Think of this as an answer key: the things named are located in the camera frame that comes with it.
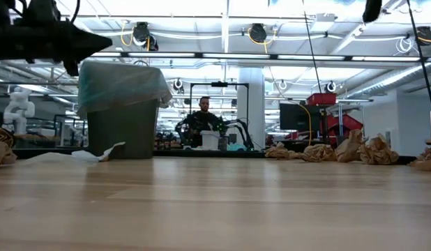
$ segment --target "trash can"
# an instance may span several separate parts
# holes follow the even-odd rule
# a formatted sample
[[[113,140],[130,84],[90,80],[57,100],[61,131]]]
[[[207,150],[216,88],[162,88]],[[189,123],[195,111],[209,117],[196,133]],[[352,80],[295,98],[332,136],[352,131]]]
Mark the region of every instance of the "trash can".
[[[152,158],[158,107],[171,98],[160,69],[84,62],[77,113],[88,121],[89,151],[101,155],[115,143],[125,142],[112,158]]]

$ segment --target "white humanoid robot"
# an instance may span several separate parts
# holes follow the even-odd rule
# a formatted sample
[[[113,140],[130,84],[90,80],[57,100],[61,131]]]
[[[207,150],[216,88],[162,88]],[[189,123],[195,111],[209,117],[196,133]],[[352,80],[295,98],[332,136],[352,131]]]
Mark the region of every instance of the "white humanoid robot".
[[[27,133],[27,118],[34,116],[36,108],[33,102],[28,101],[28,96],[31,90],[16,87],[14,92],[11,93],[9,105],[5,108],[3,113],[2,128],[16,135],[24,135]],[[17,128],[14,130],[14,121],[16,121]]]

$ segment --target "computer monitor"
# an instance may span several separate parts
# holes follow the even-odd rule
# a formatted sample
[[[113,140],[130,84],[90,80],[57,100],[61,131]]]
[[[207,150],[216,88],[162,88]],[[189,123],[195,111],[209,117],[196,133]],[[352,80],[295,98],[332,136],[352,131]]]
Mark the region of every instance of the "computer monitor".
[[[312,121],[312,131],[321,130],[321,112],[319,107],[304,105],[309,111]],[[279,104],[280,110],[280,129],[297,130],[299,132],[309,131],[307,112],[299,105]]]

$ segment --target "ductwork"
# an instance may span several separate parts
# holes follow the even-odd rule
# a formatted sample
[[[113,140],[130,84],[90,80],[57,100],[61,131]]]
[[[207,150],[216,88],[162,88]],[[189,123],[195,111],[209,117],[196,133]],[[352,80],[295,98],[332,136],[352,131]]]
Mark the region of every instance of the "ductwork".
[[[425,66],[427,74],[430,75],[431,63],[426,63]],[[350,93],[344,94],[342,97],[354,99],[361,96],[375,96],[419,79],[424,79],[422,66],[414,66],[406,70],[393,70],[364,83]]]

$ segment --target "gray trash can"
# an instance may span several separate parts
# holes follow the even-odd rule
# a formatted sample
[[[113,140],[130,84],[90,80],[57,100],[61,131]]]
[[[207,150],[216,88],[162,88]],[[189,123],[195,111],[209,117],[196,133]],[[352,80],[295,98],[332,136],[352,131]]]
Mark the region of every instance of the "gray trash can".
[[[111,158],[152,158],[157,113],[158,100],[88,113],[90,152],[102,155],[115,143],[125,142]]]

